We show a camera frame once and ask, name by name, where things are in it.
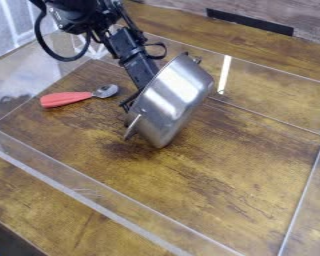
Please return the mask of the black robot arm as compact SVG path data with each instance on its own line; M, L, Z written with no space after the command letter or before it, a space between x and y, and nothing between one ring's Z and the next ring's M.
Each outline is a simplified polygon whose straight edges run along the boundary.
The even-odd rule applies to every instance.
M89 48L91 41L103 44L112 57L136 85L137 92L129 96L120 107L128 111L136 97L155 78L160 69L155 63L167 54L153 56L147 52L147 38L133 23L120 0L29 0L40 9L34 22L34 35L44 51L62 62L80 59ZM80 53L62 57L46 45L41 34L41 21L50 12L57 27L73 35L85 34L85 44Z

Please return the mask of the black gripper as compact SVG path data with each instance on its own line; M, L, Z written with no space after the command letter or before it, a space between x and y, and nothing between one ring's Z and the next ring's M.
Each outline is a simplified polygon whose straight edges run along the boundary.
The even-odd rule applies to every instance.
M141 90L159 73L159 67L147 53L145 46L127 27L120 28L109 36L104 35L101 41L113 58L119 60L119 65L125 69L136 88ZM119 106L125 112L129 111L139 95L140 91L120 102Z

